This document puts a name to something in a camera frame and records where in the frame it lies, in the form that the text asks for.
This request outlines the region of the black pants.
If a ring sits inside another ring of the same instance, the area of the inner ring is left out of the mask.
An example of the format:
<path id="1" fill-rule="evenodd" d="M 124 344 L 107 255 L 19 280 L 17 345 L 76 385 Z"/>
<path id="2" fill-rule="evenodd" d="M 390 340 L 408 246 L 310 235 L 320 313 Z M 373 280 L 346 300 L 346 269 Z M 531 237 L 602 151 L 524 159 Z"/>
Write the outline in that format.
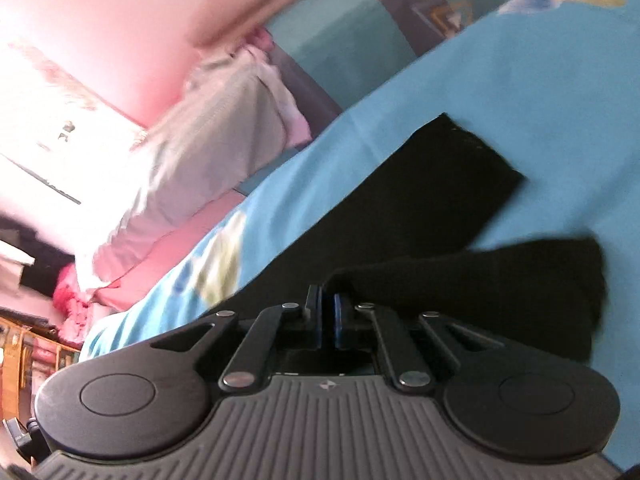
<path id="1" fill-rule="evenodd" d="M 538 237 L 493 250 L 473 240 L 523 184 L 473 133 L 440 115 L 224 302 L 241 318 L 328 296 L 436 311 L 578 362 L 591 356 L 606 296 L 590 236 Z"/>

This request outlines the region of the grey pillow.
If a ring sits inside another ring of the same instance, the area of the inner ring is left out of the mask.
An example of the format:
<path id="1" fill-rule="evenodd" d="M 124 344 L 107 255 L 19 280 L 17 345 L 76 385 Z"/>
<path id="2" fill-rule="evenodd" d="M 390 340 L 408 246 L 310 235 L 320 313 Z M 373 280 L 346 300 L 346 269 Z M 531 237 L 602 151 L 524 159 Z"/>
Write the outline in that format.
<path id="1" fill-rule="evenodd" d="M 256 174 L 310 127 L 266 52 L 247 44 L 195 67 L 182 99 L 130 151 L 100 167 L 85 206 L 79 270 L 96 286 L 142 263 L 155 243 Z"/>

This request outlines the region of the pink blanket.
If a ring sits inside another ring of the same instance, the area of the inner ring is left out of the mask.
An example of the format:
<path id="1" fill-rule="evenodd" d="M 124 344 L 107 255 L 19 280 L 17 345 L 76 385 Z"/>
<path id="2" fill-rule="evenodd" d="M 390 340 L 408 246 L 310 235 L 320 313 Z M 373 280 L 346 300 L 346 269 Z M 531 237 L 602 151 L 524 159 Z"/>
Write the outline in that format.
<path id="1" fill-rule="evenodd" d="M 140 263 L 111 284 L 98 288 L 93 300 L 118 312 L 130 309 L 178 264 L 222 219 L 245 200 L 229 191 L 206 204 L 181 228 L 158 240 Z"/>

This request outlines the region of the teal grey folded quilt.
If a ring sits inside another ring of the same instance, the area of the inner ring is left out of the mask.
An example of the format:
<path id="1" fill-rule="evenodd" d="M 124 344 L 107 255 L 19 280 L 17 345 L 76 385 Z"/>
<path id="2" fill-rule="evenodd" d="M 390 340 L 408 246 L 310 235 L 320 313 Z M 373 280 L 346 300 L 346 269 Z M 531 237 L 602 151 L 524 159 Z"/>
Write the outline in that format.
<path id="1" fill-rule="evenodd" d="M 248 195 L 281 165 L 346 162 L 367 137 L 354 105 L 428 51 L 508 0 L 297 0 L 266 25 L 267 53 L 308 122 L 287 148 L 236 187 Z"/>

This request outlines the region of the wooden shelf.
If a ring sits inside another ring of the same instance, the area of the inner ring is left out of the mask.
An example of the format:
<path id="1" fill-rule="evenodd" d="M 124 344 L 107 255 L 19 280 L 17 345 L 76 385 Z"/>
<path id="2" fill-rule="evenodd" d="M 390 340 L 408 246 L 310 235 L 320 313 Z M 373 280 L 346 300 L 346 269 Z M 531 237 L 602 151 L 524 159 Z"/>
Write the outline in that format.
<path id="1" fill-rule="evenodd" d="M 34 417 L 43 383 L 78 359 L 79 349 L 58 338 L 58 329 L 45 318 L 2 308 L 1 418 Z"/>

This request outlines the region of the blue floral bed sheet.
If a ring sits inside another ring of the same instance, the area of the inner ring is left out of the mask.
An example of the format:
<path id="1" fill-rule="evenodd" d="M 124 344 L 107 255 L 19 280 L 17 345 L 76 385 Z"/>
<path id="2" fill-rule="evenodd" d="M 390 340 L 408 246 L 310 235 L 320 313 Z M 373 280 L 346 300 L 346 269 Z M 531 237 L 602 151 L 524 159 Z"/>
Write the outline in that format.
<path id="1" fill-rule="evenodd" d="M 283 165 L 140 301 L 91 330 L 90 360 L 195 320 L 247 285 L 440 115 L 524 179 L 473 240 L 594 237 L 606 296 L 585 361 L 611 379 L 622 417 L 606 448 L 639 458 L 639 0 L 510 0 L 352 107 L 355 155 Z"/>

